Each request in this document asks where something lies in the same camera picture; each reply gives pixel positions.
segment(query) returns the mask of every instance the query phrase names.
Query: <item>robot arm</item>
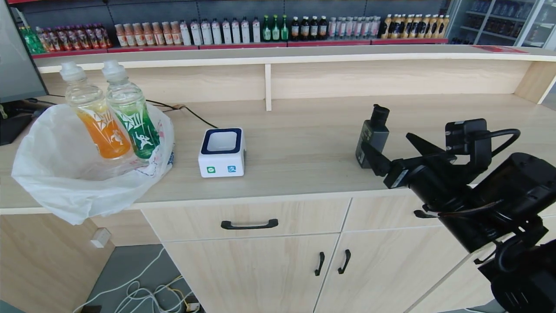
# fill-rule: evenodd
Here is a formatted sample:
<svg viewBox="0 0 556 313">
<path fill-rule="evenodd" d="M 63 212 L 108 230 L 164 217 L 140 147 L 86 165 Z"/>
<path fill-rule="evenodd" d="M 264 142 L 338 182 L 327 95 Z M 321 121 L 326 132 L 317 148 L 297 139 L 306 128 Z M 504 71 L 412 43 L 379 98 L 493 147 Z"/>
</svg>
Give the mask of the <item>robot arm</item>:
<svg viewBox="0 0 556 313">
<path fill-rule="evenodd" d="M 408 187 L 423 202 L 418 218 L 439 218 L 472 253 L 496 244 L 486 260 L 475 260 L 495 299 L 510 313 L 556 311 L 556 240 L 537 246 L 548 232 L 538 213 L 556 201 L 556 168 L 526 153 L 513 153 L 475 188 L 492 157 L 517 140 L 517 129 L 490 132 L 484 119 L 446 124 L 446 150 L 408 133 L 421 156 L 389 160 L 371 144 L 361 148 L 388 188 Z M 492 151 L 491 139 L 511 135 Z M 456 155 L 469 163 L 454 165 Z M 513 234 L 502 242 L 503 236 Z"/>
</svg>

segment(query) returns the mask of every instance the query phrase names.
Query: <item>computer monitor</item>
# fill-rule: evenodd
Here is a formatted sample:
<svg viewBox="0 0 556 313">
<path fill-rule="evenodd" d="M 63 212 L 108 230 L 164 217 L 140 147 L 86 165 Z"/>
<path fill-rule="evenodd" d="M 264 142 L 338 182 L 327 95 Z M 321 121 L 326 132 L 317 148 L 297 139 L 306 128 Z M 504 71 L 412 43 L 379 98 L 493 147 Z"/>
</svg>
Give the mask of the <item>computer monitor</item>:
<svg viewBox="0 0 556 313">
<path fill-rule="evenodd" d="M 0 104 L 47 95 L 16 20 L 0 0 Z"/>
</svg>

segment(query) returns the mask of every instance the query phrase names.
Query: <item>counter top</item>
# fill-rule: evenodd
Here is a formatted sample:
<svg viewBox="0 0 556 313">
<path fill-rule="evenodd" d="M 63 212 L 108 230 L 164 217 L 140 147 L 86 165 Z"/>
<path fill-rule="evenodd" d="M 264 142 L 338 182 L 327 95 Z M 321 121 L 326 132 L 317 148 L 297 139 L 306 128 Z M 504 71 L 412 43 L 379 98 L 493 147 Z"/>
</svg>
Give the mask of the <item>counter top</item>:
<svg viewBox="0 0 556 313">
<path fill-rule="evenodd" d="M 554 51 L 527 47 L 517 49 L 527 53 L 494 53 L 467 45 L 386 45 L 121 52 L 40 58 L 34 62 L 40 73 L 47 74 L 60 71 L 60 63 L 64 61 L 75 61 L 85 70 L 100 70 L 103 61 L 113 59 L 127 69 L 379 60 L 556 61 Z"/>
<path fill-rule="evenodd" d="M 408 189 L 385 189 L 381 177 L 355 160 L 361 125 L 374 103 L 391 110 L 384 149 L 390 159 L 418 155 L 405 139 L 408 131 L 442 147 L 446 123 L 485 118 L 489 130 L 522 131 L 516 143 L 494 158 L 491 170 L 516 151 L 556 164 L 556 111 L 514 95 L 274 100 L 272 112 L 262 103 L 188 104 L 219 127 L 245 130 L 246 173 L 241 178 L 201 178 L 197 155 L 207 126 L 186 110 L 167 113 L 176 134 L 173 168 L 131 208 L 410 194 Z M 505 139 L 495 138 L 493 147 Z M 0 214 L 45 213 L 10 177 L 16 149 L 17 143 L 0 146 Z"/>
</svg>

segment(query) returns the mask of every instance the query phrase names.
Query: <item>white plastic bag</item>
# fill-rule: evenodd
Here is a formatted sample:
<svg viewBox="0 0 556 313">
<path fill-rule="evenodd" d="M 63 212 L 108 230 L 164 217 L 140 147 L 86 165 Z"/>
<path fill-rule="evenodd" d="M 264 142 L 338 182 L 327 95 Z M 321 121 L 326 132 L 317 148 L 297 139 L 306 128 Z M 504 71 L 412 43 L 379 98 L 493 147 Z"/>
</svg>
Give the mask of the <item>white plastic bag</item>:
<svg viewBox="0 0 556 313">
<path fill-rule="evenodd" d="M 74 225 L 129 207 L 173 162 L 172 121 L 152 105 L 147 109 L 160 135 L 148 165 L 135 156 L 103 159 L 81 120 L 60 104 L 46 110 L 21 141 L 12 177 L 40 205 Z"/>
</svg>

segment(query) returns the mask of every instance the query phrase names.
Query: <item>drawer handle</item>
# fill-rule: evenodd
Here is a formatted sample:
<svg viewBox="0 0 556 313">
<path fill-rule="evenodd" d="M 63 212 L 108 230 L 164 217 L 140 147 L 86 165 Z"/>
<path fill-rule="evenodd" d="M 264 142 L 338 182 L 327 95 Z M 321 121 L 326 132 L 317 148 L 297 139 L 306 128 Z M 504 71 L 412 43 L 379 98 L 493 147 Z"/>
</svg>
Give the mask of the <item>drawer handle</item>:
<svg viewBox="0 0 556 313">
<path fill-rule="evenodd" d="M 346 271 L 346 267 L 349 263 L 349 259 L 351 258 L 351 252 L 349 249 L 346 249 L 346 262 L 344 263 L 344 268 L 338 268 L 338 274 L 343 274 Z"/>
<path fill-rule="evenodd" d="M 273 218 L 269 219 L 267 225 L 259 225 L 259 226 L 232 226 L 232 222 L 230 221 L 222 221 L 220 227 L 228 230 L 238 230 L 238 229 L 265 229 L 265 228 L 274 228 L 278 226 L 278 219 Z"/>
<path fill-rule="evenodd" d="M 319 264 L 319 269 L 315 270 L 315 276 L 320 275 L 320 270 L 322 270 L 322 265 L 324 264 L 324 252 L 320 252 L 320 264 Z"/>
</svg>

